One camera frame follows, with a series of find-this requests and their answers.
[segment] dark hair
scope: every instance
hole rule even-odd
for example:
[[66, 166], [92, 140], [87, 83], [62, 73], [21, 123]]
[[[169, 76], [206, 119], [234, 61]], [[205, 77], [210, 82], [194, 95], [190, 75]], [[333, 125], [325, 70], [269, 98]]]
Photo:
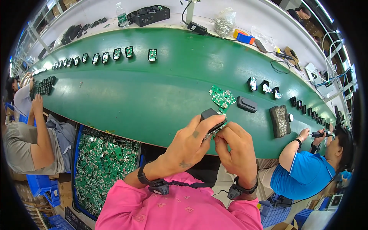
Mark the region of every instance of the dark hair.
[[300, 11], [302, 10], [304, 13], [308, 14], [309, 17], [312, 16], [312, 13], [310, 12], [310, 10], [308, 10], [307, 8], [305, 8], [304, 6], [301, 6], [299, 8], [295, 8], [295, 11]]
[[15, 90], [13, 89], [13, 83], [16, 81], [15, 78], [8, 78], [6, 81], [5, 89], [8, 92], [8, 99], [13, 103], [14, 105], [14, 94]]
[[320, 46], [321, 42], [322, 42], [322, 39], [320, 37], [317, 37], [317, 36], [314, 36], [313, 38], [317, 41], [317, 44]]
[[342, 172], [345, 169], [351, 171], [354, 160], [353, 135], [350, 130], [342, 127], [337, 127], [335, 135], [339, 139], [339, 146], [343, 147], [338, 172], [336, 173]]

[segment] green workbench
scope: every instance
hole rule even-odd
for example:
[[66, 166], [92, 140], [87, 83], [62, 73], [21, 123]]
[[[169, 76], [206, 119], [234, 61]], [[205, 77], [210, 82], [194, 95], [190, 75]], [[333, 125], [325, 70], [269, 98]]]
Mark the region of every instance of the green workbench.
[[[123, 55], [117, 61], [110, 59], [107, 64], [92, 65], [95, 53], [109, 51], [112, 57], [115, 48], [120, 47], [124, 53], [127, 46], [134, 47], [132, 59]], [[148, 62], [148, 49], [155, 48], [157, 61]], [[56, 61], [81, 58], [86, 52], [87, 63], [50, 68]], [[335, 120], [314, 90], [292, 73], [276, 73], [270, 58], [231, 41], [185, 30], [138, 28], [101, 33], [55, 50], [32, 68], [43, 66], [50, 70], [36, 75], [37, 81], [51, 75], [58, 79], [51, 95], [44, 96], [45, 108], [81, 124], [102, 131], [114, 130], [115, 135], [158, 146], [169, 146], [176, 131], [195, 115], [208, 108], [218, 111], [208, 93], [213, 84], [231, 90], [235, 98], [244, 96], [258, 104], [256, 113], [241, 110], [236, 104], [226, 113], [229, 121], [240, 124], [252, 135], [257, 158], [278, 158], [302, 129], [322, 128], [291, 107], [289, 98], [293, 96], [327, 122]], [[262, 93], [261, 87], [251, 92], [247, 81], [252, 76], [258, 84], [266, 79], [271, 88], [279, 87], [282, 98], [273, 100], [273, 94]], [[294, 115], [292, 132], [275, 139], [269, 109], [283, 104]], [[302, 149], [308, 150], [311, 141], [312, 138], [305, 141]], [[208, 154], [216, 154], [213, 141]]]

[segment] gray pants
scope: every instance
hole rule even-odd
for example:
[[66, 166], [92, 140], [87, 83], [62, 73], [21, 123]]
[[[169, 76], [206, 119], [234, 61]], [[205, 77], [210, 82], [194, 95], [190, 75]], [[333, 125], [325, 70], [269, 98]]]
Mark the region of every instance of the gray pants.
[[63, 156], [65, 170], [69, 172], [72, 161], [75, 128], [69, 123], [59, 122], [52, 115], [49, 115], [47, 118], [46, 127], [52, 128], [55, 131], [57, 143]]

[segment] hand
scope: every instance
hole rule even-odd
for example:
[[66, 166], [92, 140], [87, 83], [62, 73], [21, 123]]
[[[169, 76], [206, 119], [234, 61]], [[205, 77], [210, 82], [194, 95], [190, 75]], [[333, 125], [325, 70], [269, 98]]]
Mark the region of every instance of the hand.
[[40, 94], [36, 94], [32, 101], [32, 111], [36, 116], [43, 113], [43, 99]]
[[326, 137], [325, 129], [318, 130], [319, 133], [323, 133], [322, 137], [315, 137], [313, 140], [313, 145], [319, 145]]
[[252, 136], [240, 125], [229, 122], [216, 134], [215, 143], [222, 165], [230, 173], [239, 176], [240, 186], [251, 189], [257, 177]]
[[305, 128], [302, 131], [300, 131], [299, 136], [301, 136], [303, 138], [302, 142], [305, 141], [309, 135], [309, 128]]
[[179, 130], [165, 154], [158, 157], [156, 167], [165, 171], [160, 178], [184, 172], [197, 164], [210, 147], [211, 138], [203, 138], [210, 129], [225, 120], [225, 116], [213, 115], [200, 120], [201, 116], [197, 115], [185, 128]]

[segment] finger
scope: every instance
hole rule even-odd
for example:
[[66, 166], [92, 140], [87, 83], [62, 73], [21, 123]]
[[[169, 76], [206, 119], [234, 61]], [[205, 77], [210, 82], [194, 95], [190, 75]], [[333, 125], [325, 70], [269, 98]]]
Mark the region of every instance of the finger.
[[229, 127], [231, 130], [234, 131], [234, 133], [236, 133], [241, 138], [250, 136], [250, 134], [247, 131], [245, 131], [240, 125], [232, 121], [227, 123], [226, 127]]
[[198, 149], [197, 153], [198, 153], [199, 155], [201, 155], [201, 159], [202, 159], [202, 157], [206, 154], [206, 152], [209, 150], [210, 142], [211, 142], [211, 138], [210, 138], [210, 137], [209, 137], [209, 138], [207, 138], [207, 139], [205, 139], [205, 140], [202, 142], [202, 144], [201, 144], [200, 148]]
[[230, 152], [227, 149], [227, 143], [225, 139], [215, 136], [216, 153], [218, 154], [223, 165], [231, 164]]
[[197, 116], [193, 117], [189, 124], [186, 126], [188, 132], [193, 132], [195, 128], [199, 125], [201, 121], [201, 116], [198, 114]]
[[225, 120], [225, 115], [212, 115], [207, 119], [204, 119], [193, 131], [192, 137], [196, 140], [202, 141], [208, 131], [217, 124]]
[[229, 143], [230, 148], [232, 146], [236, 146], [241, 141], [241, 138], [229, 127], [224, 127], [216, 134], [216, 136], [224, 138], [225, 141]]

